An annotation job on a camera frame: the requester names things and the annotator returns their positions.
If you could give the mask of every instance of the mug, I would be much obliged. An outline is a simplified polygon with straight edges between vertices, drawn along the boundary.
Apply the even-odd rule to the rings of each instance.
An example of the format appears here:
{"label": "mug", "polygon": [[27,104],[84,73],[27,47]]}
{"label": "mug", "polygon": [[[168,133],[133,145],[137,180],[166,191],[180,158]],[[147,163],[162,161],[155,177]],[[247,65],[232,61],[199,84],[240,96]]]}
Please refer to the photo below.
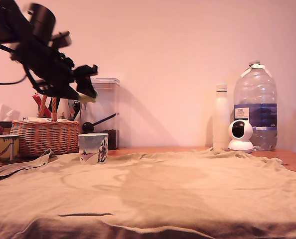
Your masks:
{"label": "mug", "polygon": [[79,134],[78,148],[79,158],[82,164],[105,163],[108,155],[108,134]]}
{"label": "mug", "polygon": [[0,163],[12,163],[18,157],[19,135],[0,135]]}

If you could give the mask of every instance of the large plastic water jug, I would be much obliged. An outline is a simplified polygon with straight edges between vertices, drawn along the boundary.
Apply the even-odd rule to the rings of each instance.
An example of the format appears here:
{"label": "large plastic water jug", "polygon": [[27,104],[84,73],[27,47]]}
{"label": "large plastic water jug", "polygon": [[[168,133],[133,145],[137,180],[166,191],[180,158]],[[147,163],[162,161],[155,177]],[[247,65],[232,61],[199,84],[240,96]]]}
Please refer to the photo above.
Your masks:
{"label": "large plastic water jug", "polygon": [[234,90],[235,120],[249,120],[254,151],[270,151],[277,144],[277,88],[264,65],[250,62]]}

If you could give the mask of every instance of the security camera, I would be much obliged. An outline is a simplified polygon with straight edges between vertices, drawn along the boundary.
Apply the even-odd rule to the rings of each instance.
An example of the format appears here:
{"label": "security camera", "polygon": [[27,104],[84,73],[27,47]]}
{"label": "security camera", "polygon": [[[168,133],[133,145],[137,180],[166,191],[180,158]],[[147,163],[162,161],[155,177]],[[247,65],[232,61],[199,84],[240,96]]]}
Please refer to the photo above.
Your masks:
{"label": "security camera", "polygon": [[253,144],[249,141],[253,133],[249,121],[238,119],[229,126],[229,135],[232,138],[229,149],[251,153]]}

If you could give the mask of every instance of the wooden table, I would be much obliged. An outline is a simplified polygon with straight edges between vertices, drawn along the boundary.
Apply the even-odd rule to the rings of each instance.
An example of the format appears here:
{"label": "wooden table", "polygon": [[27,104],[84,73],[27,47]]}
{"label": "wooden table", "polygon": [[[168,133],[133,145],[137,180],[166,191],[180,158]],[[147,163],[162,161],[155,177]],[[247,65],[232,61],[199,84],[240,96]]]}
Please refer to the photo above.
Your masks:
{"label": "wooden table", "polygon": [[[208,147],[148,147],[148,148],[119,148],[111,150],[108,155],[121,156],[130,153],[157,153],[157,152],[182,152],[191,150],[206,150]],[[279,158],[283,161],[284,167],[288,170],[296,172],[296,153],[286,151],[283,149],[276,149],[274,151],[252,152],[253,156]]]}

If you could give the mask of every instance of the container lid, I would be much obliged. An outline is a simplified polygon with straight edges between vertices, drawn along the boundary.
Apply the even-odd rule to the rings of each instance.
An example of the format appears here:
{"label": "container lid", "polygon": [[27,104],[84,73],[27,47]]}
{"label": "container lid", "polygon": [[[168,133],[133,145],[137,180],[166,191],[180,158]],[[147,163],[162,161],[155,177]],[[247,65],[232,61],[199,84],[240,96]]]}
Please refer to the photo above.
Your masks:
{"label": "container lid", "polygon": [[253,60],[249,62],[249,67],[251,67],[252,65],[260,65],[260,61],[259,60]]}
{"label": "container lid", "polygon": [[227,91],[227,84],[217,84],[216,85],[216,91]]}
{"label": "container lid", "polygon": [[92,81],[92,84],[111,83],[111,84],[120,85],[120,80],[116,78],[91,78],[91,81]]}

